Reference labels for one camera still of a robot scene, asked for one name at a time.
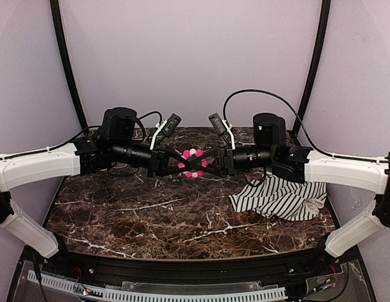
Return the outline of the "black white striped garment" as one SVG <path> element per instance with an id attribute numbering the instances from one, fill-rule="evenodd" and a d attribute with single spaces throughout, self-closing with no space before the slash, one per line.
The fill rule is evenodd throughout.
<path id="1" fill-rule="evenodd" d="M 268 173 L 264 182 L 252 181 L 229 199 L 237 213 L 254 211 L 266 218 L 275 216 L 287 221 L 307 221 L 318 217 L 323 209 L 326 184 L 300 184 Z"/>

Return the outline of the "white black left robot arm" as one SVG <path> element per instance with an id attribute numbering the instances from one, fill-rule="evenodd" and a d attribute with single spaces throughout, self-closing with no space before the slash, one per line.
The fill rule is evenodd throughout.
<path id="1" fill-rule="evenodd" d="M 146 168 L 150 177 L 192 170 L 191 163 L 170 147 L 133 139 L 136 125 L 142 126 L 142 122 L 135 110 L 112 108 L 105 111 L 102 125 L 91 136 L 77 135 L 58 146 L 0 155 L 0 227 L 49 259 L 61 251 L 60 240 L 12 200 L 12 189 L 56 177 L 99 172 L 114 163 Z"/>

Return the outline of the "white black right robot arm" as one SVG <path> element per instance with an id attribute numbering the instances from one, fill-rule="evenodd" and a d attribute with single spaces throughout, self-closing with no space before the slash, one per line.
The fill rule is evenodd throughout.
<path id="1" fill-rule="evenodd" d="M 213 148 L 201 156 L 186 152 L 180 168 L 231 176 L 270 166 L 273 175 L 291 182 L 320 182 L 356 187 L 376 196 L 355 218 L 321 241 L 335 259 L 374 233 L 390 228 L 390 153 L 387 157 L 325 154 L 312 147 L 287 147 L 286 123 L 272 113 L 253 117 L 253 145 Z"/>

